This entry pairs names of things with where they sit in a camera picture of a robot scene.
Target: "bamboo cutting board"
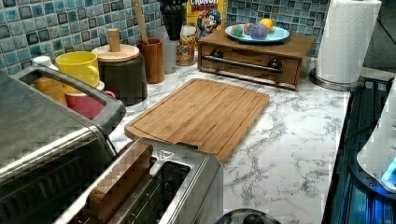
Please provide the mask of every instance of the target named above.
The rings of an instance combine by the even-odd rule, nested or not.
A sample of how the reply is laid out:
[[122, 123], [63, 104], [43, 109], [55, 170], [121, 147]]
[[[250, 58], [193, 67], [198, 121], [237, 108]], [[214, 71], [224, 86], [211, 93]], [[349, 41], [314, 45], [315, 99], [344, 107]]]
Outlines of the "bamboo cutting board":
[[194, 146], [225, 163], [268, 103], [265, 93], [192, 79], [127, 123], [125, 134]]

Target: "wooden spoon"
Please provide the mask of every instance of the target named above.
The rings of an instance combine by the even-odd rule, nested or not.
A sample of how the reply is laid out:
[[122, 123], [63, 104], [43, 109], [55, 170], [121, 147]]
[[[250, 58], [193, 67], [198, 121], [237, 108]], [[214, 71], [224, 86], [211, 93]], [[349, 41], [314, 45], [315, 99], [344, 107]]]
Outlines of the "wooden spoon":
[[148, 44], [148, 36], [146, 33], [145, 20], [143, 18], [142, 7], [140, 6], [140, 0], [132, 0], [134, 11], [136, 12], [137, 23], [139, 24], [140, 33], [144, 44]]

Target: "paper towel roll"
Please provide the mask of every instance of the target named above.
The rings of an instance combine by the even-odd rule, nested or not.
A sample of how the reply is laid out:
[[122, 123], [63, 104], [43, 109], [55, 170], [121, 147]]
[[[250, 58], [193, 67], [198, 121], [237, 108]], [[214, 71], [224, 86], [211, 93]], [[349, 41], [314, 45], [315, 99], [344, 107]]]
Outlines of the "paper towel roll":
[[381, 2], [332, 0], [321, 40], [316, 75], [335, 83], [359, 79]]

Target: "yellow mug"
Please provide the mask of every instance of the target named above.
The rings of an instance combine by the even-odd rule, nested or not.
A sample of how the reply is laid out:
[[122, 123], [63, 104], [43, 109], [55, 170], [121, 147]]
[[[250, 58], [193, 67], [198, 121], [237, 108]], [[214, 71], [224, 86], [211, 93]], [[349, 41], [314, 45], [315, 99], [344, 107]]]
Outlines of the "yellow mug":
[[[81, 80], [93, 87], [99, 86], [97, 55], [88, 51], [76, 51], [63, 54], [55, 59], [60, 72]], [[71, 86], [64, 85], [66, 93], [79, 93]]]

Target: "marble countertop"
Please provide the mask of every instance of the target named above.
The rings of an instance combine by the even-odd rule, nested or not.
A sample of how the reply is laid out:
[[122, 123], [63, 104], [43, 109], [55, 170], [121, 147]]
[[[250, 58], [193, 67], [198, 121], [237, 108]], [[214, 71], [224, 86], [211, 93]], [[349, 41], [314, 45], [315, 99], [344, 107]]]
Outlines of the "marble countertop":
[[330, 91], [305, 77], [297, 91], [180, 67], [165, 81], [148, 85], [148, 98], [127, 107], [110, 135], [120, 150], [131, 141], [124, 125], [192, 78], [207, 78], [260, 91], [270, 96], [263, 111], [235, 153], [224, 164], [224, 213], [254, 208], [285, 223], [320, 223], [332, 168], [347, 112], [349, 92]]

